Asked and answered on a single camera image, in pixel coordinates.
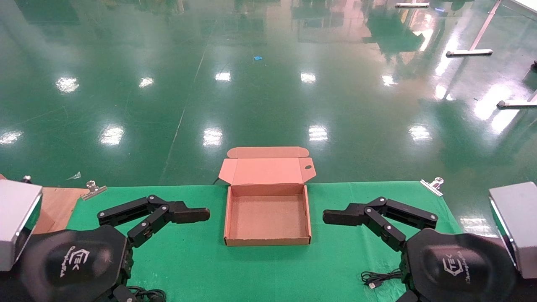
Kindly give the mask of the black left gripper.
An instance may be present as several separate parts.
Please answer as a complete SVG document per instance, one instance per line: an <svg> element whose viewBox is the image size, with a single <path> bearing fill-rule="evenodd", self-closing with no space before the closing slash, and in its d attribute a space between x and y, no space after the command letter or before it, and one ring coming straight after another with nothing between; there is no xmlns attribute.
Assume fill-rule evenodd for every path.
<svg viewBox="0 0 537 302"><path fill-rule="evenodd" d="M128 240L114 227L33 237L19 258L21 302L138 302Z"/></svg>

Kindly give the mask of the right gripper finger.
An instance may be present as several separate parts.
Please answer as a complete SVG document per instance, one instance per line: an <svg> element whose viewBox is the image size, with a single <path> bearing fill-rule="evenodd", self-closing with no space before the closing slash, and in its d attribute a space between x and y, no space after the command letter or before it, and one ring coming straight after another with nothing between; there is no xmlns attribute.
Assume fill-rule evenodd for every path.
<svg viewBox="0 0 537 302"><path fill-rule="evenodd" d="M350 203L345 210L323 211L323 221L328 225L366 226L374 235L395 252L401 252L406 236L388 219L422 230L435 229L438 216L393 199L378 197L367 204Z"/></svg>

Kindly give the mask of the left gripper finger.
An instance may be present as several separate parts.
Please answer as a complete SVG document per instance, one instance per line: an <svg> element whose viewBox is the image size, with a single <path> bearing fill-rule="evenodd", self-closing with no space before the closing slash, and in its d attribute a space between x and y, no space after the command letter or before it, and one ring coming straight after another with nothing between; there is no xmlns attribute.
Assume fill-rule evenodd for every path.
<svg viewBox="0 0 537 302"><path fill-rule="evenodd" d="M112 227L142 218L140 223L127 232L129 247L138 248L169 222L190 224L207 221L210 218L210 210L188 208L184 201L166 201L156 195L149 195L102 210L97 214L97 218L100 226Z"/></svg>

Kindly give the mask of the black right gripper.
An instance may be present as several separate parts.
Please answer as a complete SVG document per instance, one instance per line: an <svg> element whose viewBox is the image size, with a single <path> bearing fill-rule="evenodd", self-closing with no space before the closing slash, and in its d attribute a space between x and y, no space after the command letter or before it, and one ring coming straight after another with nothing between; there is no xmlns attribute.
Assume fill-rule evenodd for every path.
<svg viewBox="0 0 537 302"><path fill-rule="evenodd" d="M517 271L499 239L426 228L401 255L407 291L396 302L504 302Z"/></svg>

